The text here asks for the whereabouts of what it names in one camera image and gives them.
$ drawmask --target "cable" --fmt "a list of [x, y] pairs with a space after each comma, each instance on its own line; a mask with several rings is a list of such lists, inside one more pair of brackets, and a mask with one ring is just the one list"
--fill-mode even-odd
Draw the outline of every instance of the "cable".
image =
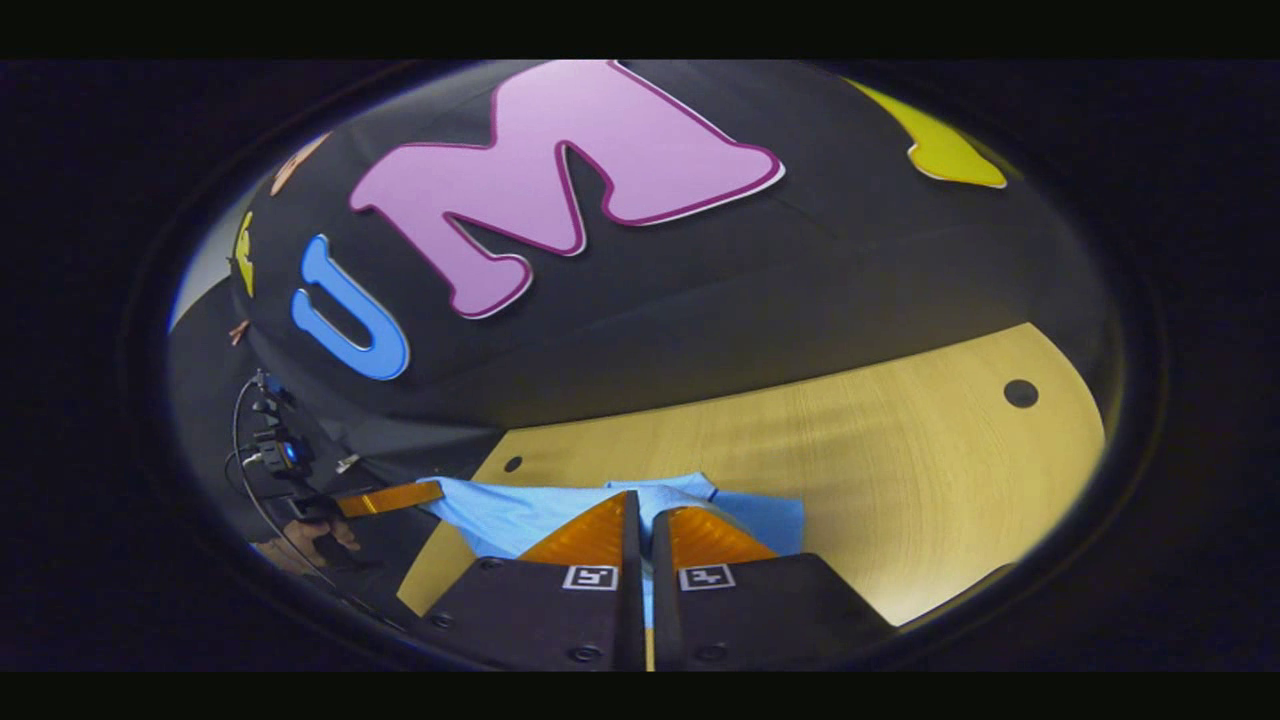
[[239, 395], [236, 396], [236, 411], [232, 415], [232, 447], [236, 448], [233, 452], [236, 454], [236, 464], [239, 466], [241, 482], [244, 483], [244, 492], [248, 495], [248, 498], [253, 502], [253, 509], [257, 510], [257, 514], [262, 516], [262, 520], [265, 520], [266, 524], [270, 525], [273, 530], [275, 530], [275, 534], [279, 536], [280, 539], [283, 539], [285, 543], [288, 543], [289, 547], [293, 548], [293, 552], [296, 552], [298, 557], [301, 557], [302, 561], [307, 564], [307, 568], [311, 568], [311, 570], [315, 571], [316, 575], [319, 575], [325, 583], [329, 583], [329, 587], [332, 587], [334, 591], [338, 591], [338, 584], [330, 580], [329, 575], [321, 573], [320, 569], [316, 568], [315, 562], [311, 562], [311, 559], [303, 555], [302, 551], [298, 550], [298, 546], [293, 544], [293, 541], [291, 541], [284, 534], [284, 530], [282, 530], [280, 527], [275, 524], [275, 520], [271, 520], [271, 516], [268, 515], [266, 510], [262, 509], [262, 503], [257, 501], [257, 496], [253, 495], [252, 486], [250, 486], [248, 473], [244, 470], [244, 459], [241, 456], [242, 450], [239, 445], [239, 415], [241, 415], [241, 407], [244, 406], [244, 393], [247, 393], [248, 388], [253, 386], [255, 386], [253, 378], [246, 380], [244, 386], [239, 391]]
[[[241, 448], [242, 452], [247, 452], [250, 450], [253, 450], [253, 448], [252, 447], [242, 447]], [[236, 480], [233, 480], [232, 477], [227, 473], [227, 469], [230, 465], [232, 457], [236, 457], [236, 451], [234, 450], [230, 451], [230, 452], [228, 452], [227, 457], [223, 459], [223, 479], [227, 480], [227, 484], [230, 486], [230, 488], [233, 491], [236, 491], [237, 493], [239, 493], [241, 497], [248, 497], [247, 495], [244, 495], [244, 489], [241, 488], [239, 486], [237, 486]]]

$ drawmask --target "black fabric backdrop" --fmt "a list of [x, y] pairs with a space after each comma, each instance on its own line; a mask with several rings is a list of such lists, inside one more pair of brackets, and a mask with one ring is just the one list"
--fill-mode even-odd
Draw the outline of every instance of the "black fabric backdrop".
[[[772, 150], [786, 176], [628, 228], [604, 218], [603, 179], [571, 152], [586, 250], [566, 259], [468, 228], [490, 252], [526, 258], [535, 279], [492, 318], [456, 315], [408, 241], [348, 197], [401, 143], [489, 143], [493, 88], [532, 64], [484, 64], [406, 92], [339, 127], [275, 197], [262, 181], [250, 205], [255, 297], [239, 282], [233, 292], [253, 320], [248, 342], [314, 409], [509, 429], [771, 387], [1028, 320], [1108, 401], [1107, 300], [1069, 218], [1012, 177], [992, 190], [923, 176], [892, 115], [803, 63], [627, 61], [730, 137]], [[317, 233], [407, 334], [401, 377], [366, 379], [293, 324]], [[323, 288], [307, 290], [348, 337], [367, 337]]]

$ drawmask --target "blue letter u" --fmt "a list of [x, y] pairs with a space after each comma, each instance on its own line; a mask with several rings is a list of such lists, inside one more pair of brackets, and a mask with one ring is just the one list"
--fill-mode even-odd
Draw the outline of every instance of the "blue letter u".
[[389, 380], [408, 368], [408, 341], [392, 319], [365, 288], [356, 284], [347, 273], [329, 258], [329, 238], [317, 234], [302, 254], [302, 279], [325, 288], [357, 320], [364, 323], [372, 338], [369, 347], [360, 347], [338, 332], [324, 315], [311, 306], [307, 291], [293, 293], [293, 322], [311, 333], [335, 357], [366, 378]]

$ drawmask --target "yellow decoration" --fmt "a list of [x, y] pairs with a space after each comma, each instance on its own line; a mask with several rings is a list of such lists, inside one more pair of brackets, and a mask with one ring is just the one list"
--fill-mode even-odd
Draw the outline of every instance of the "yellow decoration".
[[915, 141], [906, 151], [915, 169], [934, 179], [1002, 188], [1000, 168], [987, 161], [964, 137], [941, 120], [864, 85], [846, 81], [884, 108]]
[[253, 222], [253, 211], [244, 213], [241, 222], [241, 231], [236, 236], [236, 263], [241, 268], [241, 278], [244, 279], [244, 290], [253, 297], [253, 263], [248, 259], [248, 224]]

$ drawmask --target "orange object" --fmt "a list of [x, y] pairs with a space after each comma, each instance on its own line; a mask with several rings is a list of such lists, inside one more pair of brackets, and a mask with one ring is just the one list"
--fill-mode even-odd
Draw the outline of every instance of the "orange object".
[[701, 507], [681, 507], [671, 512], [671, 565], [673, 570], [769, 560], [778, 553], [714, 512]]
[[244, 337], [246, 332], [248, 332], [248, 320], [241, 322], [241, 324], [232, 328], [232, 332], [227, 333], [232, 337], [232, 347], [239, 345], [239, 341]]
[[618, 495], [564, 523], [518, 560], [550, 565], [622, 565], [622, 529], [627, 493]]
[[344, 497], [338, 501], [338, 509], [347, 518], [361, 518], [412, 507], [442, 497], [444, 491], [440, 489], [440, 483], [412, 483]]

